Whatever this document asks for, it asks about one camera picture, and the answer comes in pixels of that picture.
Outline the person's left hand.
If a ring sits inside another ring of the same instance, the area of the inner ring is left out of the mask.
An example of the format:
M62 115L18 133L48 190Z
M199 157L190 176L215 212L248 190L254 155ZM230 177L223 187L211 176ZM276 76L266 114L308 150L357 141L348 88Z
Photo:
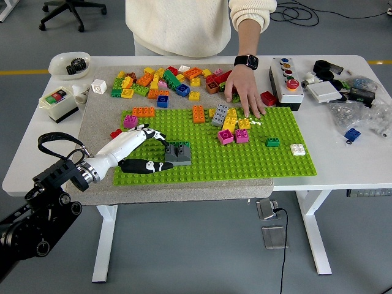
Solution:
M256 118L266 114L257 89L254 71L251 68L245 65L237 65L233 68L225 84L224 94L227 102L232 101L233 88L238 92L245 117L248 117L250 112Z

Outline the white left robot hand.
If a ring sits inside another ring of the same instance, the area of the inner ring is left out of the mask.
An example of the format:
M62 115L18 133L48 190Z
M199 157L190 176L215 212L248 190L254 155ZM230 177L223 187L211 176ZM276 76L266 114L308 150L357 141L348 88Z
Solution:
M147 139L154 138L164 146L169 143L165 135L142 124L126 132L120 133L111 142L106 144L94 157L89 157L81 164L81 169L86 172L86 180L98 183L105 178L107 171L119 166L124 173L150 174L173 168L169 162L153 162L144 159L128 159L127 156Z

